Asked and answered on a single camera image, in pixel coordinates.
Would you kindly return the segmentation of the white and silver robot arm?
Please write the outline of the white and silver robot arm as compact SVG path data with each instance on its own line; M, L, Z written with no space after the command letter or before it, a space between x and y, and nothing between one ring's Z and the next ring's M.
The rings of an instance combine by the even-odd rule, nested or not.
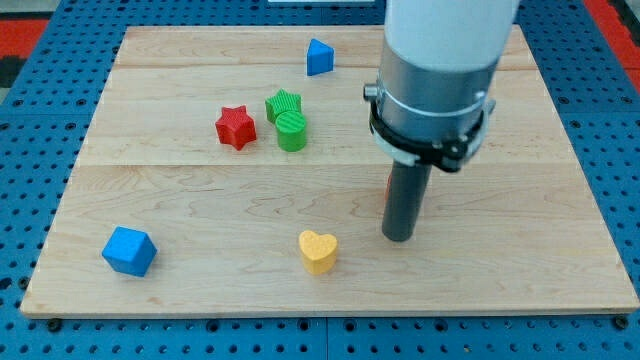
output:
M376 144L405 166L457 172L480 148L514 0L388 0L377 80L365 86Z

